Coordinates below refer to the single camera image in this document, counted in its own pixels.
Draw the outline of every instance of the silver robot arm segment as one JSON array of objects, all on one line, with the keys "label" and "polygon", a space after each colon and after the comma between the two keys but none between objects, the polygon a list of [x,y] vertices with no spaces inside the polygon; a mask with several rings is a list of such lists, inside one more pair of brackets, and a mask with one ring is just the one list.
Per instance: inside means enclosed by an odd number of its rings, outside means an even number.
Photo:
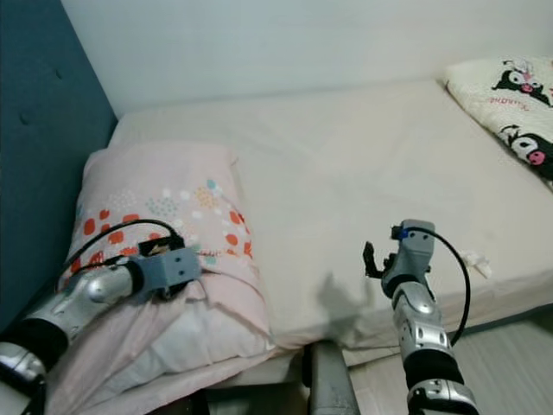
[{"label": "silver robot arm segment", "polygon": [[434,238],[419,228],[434,232],[434,225],[420,220],[404,220],[392,228],[399,241],[397,253],[385,260],[379,271],[374,249],[365,245],[363,257],[368,277],[379,278],[391,298],[394,323],[404,364],[407,404],[413,415],[478,415],[474,396],[465,386],[454,352],[443,327],[442,313],[435,302],[425,273],[434,251]]},{"label": "silver robot arm segment", "polygon": [[155,292],[170,299],[199,279],[194,251],[179,248],[124,263],[84,271],[63,291],[47,298],[17,322],[0,341],[0,375],[31,394],[86,326],[124,298]]}]

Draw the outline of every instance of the white bed sheet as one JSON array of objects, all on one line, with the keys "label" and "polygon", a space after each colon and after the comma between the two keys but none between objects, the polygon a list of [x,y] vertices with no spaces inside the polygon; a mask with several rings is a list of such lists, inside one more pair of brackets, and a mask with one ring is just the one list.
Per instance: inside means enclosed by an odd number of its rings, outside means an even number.
[{"label": "white bed sheet", "polygon": [[[237,151],[283,348],[322,337],[366,348],[346,353],[350,364],[397,350],[390,300],[364,277],[361,251],[367,239],[380,259],[395,251],[390,227],[407,218],[435,222],[458,249],[490,260],[490,278],[471,270],[469,325],[553,303],[550,191],[432,80],[130,113],[110,145],[152,139]],[[454,329],[461,272],[437,242],[431,264]]]}]

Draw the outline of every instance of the white tissue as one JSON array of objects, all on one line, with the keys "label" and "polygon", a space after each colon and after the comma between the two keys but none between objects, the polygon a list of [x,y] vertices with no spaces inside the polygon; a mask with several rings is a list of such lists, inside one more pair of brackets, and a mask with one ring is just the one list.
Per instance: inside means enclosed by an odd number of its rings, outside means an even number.
[{"label": "white tissue", "polygon": [[493,272],[490,266],[490,260],[484,255],[475,251],[462,251],[460,255],[466,266],[475,268],[484,278],[492,277]]}]

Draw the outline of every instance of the polka dot pillowcase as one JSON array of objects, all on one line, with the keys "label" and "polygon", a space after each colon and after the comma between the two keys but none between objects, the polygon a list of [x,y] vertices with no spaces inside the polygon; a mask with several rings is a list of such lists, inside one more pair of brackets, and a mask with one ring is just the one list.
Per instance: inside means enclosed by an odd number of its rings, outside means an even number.
[{"label": "polka dot pillowcase", "polygon": [[[110,227],[134,219],[167,222],[204,265],[224,256],[252,265],[250,229],[239,206],[225,147],[187,142],[138,144],[93,154],[85,166],[70,254]],[[167,234],[150,224],[124,227],[92,246],[60,280],[81,266],[138,253],[138,243]]]}]

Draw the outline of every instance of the floor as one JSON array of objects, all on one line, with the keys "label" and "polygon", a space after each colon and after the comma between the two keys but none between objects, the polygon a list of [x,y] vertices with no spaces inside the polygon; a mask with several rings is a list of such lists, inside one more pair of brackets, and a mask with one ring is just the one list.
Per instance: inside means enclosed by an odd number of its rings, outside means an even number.
[{"label": "floor", "polygon": [[[549,415],[553,407],[553,313],[468,335],[455,353],[481,415]],[[406,414],[404,372],[397,357],[350,370],[364,415]],[[211,415],[300,415],[308,391],[259,386],[209,394]],[[170,415],[184,414],[175,407]]]}]

